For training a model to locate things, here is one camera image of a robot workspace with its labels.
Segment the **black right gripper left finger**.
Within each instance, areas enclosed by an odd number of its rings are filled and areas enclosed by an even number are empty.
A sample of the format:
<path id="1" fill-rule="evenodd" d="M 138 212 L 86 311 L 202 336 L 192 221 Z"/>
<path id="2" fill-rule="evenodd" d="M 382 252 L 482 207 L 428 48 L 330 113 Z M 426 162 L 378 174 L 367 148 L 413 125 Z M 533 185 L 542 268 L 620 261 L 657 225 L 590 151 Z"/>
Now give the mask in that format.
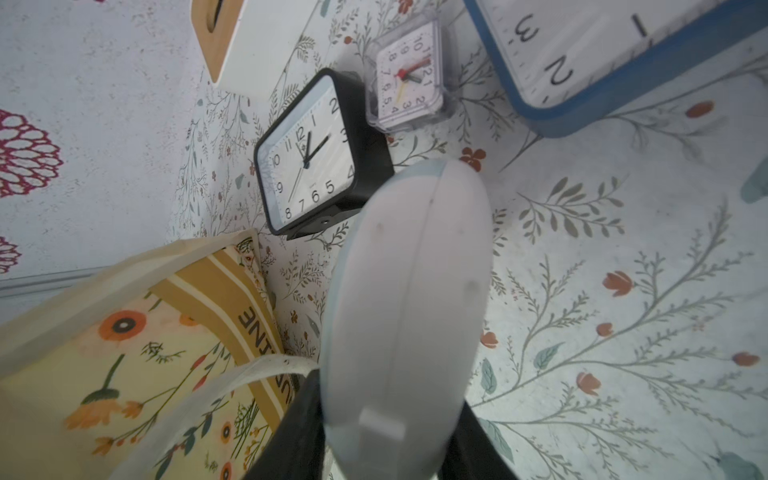
<path id="1" fill-rule="evenodd" d="M 321 406 L 320 373 L 313 370 L 244 480 L 322 478 L 325 432 Z"/>

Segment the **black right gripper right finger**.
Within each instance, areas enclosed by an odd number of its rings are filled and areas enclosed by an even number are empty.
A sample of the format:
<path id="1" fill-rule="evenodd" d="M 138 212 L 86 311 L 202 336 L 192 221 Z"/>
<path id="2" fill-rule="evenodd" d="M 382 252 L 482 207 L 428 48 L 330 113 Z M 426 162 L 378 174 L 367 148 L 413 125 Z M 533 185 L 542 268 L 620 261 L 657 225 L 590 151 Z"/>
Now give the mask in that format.
<path id="1" fill-rule="evenodd" d="M 437 472 L 440 480 L 518 480 L 467 403 Z"/>

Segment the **cream floral canvas bag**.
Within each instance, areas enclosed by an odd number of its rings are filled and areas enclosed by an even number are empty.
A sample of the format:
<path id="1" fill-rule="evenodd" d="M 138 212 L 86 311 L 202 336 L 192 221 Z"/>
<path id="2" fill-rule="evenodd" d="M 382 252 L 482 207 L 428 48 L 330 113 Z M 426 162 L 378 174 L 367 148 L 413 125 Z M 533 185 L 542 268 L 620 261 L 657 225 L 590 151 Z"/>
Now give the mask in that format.
<path id="1" fill-rule="evenodd" d="M 1 325 L 1 475 L 106 479 L 164 428 L 143 479 L 239 479 L 300 387 L 218 380 L 284 352 L 252 230 L 179 240 Z"/>

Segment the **white round alarm clock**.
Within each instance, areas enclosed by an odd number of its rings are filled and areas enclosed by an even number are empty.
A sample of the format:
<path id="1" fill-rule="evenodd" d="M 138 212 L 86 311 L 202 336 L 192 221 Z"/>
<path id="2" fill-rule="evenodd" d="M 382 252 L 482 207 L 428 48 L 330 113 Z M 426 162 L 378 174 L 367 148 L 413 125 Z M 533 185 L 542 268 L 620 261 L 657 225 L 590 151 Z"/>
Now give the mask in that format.
<path id="1" fill-rule="evenodd" d="M 324 312 L 327 443 L 348 479 L 428 479 L 465 403 L 490 291 L 492 213 L 454 159 L 389 179 L 358 214 Z"/>

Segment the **black square alarm clock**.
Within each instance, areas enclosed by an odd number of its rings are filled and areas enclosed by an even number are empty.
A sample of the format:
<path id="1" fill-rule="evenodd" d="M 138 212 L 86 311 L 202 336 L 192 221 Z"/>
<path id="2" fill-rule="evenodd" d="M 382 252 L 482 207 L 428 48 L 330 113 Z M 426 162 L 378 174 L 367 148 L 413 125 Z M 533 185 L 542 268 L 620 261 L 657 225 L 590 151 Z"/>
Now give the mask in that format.
<path id="1" fill-rule="evenodd" d="M 269 231 L 311 236 L 359 213 L 394 174 L 385 135 L 366 119 L 365 85 L 320 70 L 253 152 Z"/>

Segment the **small clear alarm clock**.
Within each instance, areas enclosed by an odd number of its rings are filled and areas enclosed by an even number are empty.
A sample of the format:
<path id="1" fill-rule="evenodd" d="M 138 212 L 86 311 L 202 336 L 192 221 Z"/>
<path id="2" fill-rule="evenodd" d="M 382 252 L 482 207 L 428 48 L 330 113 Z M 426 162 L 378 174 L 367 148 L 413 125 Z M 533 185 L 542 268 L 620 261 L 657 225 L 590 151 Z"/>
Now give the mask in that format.
<path id="1" fill-rule="evenodd" d="M 434 10 L 374 39 L 364 56 L 366 120 L 383 133 L 440 123 L 453 113 L 447 34 Z"/>

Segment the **blue square alarm clock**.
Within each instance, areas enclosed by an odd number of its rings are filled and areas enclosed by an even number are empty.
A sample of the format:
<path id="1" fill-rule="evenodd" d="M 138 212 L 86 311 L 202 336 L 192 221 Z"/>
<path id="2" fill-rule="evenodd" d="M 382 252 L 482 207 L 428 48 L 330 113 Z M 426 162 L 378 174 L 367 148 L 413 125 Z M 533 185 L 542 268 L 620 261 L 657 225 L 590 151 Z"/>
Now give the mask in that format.
<path id="1" fill-rule="evenodd" d="M 513 110 L 570 135 L 766 28 L 764 1 L 468 1 Z"/>

